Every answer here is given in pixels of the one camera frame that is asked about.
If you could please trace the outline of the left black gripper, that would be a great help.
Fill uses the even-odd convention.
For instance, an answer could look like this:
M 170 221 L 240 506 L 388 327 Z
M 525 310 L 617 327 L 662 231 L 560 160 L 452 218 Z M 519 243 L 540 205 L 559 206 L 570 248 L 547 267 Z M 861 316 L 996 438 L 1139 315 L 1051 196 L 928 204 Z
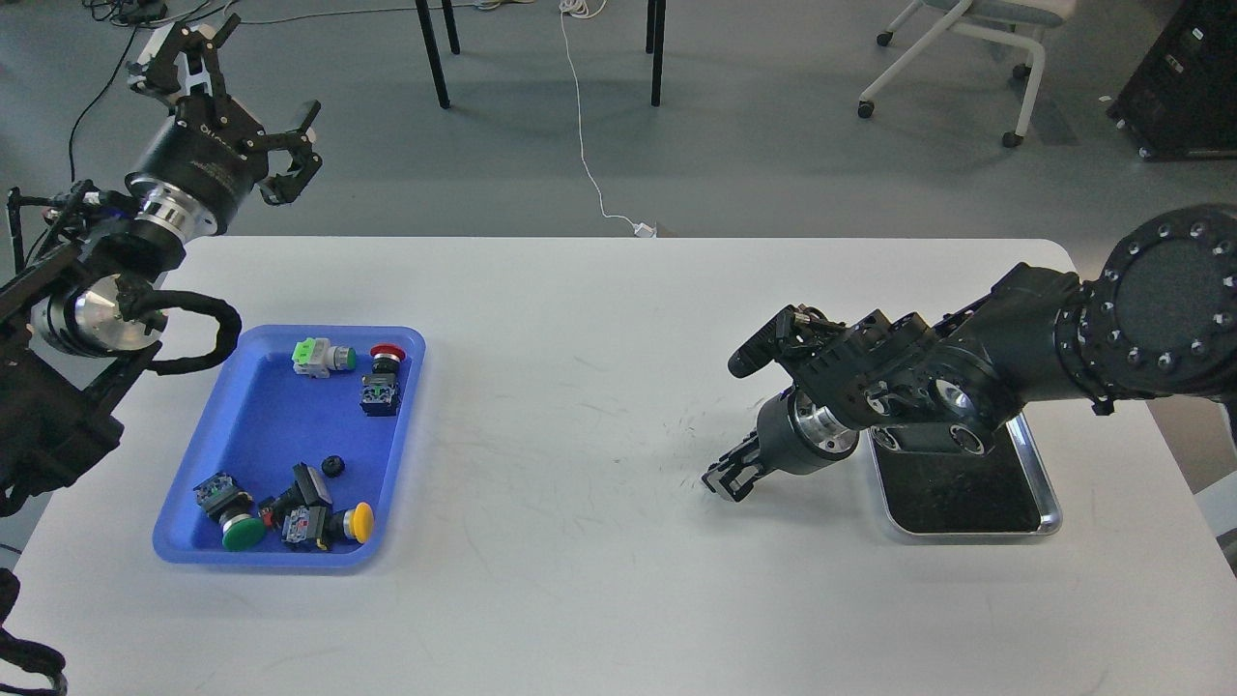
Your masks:
M 256 116 L 228 93 L 219 49 L 240 23 L 238 14 L 230 14 L 220 28 L 176 21 L 156 30 L 139 58 L 129 62 L 129 88 L 165 104 L 171 117 L 129 173 L 127 192 L 142 195 L 155 185 L 179 189 L 209 213 L 212 235 L 228 232 L 257 180 L 266 204 L 289 204 L 323 163 L 312 132 L 320 101 L 302 105 L 294 129 L 266 134 Z M 256 140 L 256 153 L 288 155 L 286 171 L 262 178 L 257 156 L 240 155 L 230 146 L 250 140 Z

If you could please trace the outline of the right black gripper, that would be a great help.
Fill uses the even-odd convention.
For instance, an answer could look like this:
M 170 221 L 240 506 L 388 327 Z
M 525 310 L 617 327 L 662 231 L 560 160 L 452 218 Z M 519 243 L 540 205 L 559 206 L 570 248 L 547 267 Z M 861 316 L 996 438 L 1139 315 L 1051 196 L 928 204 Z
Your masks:
M 810 475 L 854 454 L 860 431 L 844 427 L 802 391 L 783 391 L 764 401 L 756 436 L 724 452 L 703 473 L 714 494 L 738 503 L 769 472 Z

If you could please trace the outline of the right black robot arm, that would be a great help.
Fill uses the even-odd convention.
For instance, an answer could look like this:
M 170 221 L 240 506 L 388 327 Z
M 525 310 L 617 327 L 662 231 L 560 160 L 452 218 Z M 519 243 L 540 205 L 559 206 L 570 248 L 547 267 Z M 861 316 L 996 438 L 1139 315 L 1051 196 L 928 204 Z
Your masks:
M 1235 414 L 1236 218 L 1197 204 L 1143 223 L 1101 274 L 1016 265 L 990 294 L 928 323 L 882 312 L 830 321 L 787 305 L 729 359 L 737 378 L 778 363 L 790 387 L 703 473 L 742 501 L 769 472 L 849 457 L 862 431 L 888 452 L 985 455 L 1024 405 L 1192 396 Z

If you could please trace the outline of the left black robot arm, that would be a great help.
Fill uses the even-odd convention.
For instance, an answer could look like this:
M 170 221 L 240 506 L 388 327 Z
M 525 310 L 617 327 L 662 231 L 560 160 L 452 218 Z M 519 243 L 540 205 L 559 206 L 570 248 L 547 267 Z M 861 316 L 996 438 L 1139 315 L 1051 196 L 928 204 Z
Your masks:
M 14 278 L 2 287 L 2 516 L 75 485 L 124 427 L 113 414 L 145 371 L 187 375 L 235 351 L 242 316 L 225 300 L 162 291 L 194 239 L 226 232 L 260 190 L 296 202 L 319 171 L 306 103 L 270 131 L 225 87 L 219 49 L 242 23 L 160 27 L 129 66 L 132 91 L 168 116 L 121 190 L 75 180 L 54 197 L 9 192 Z

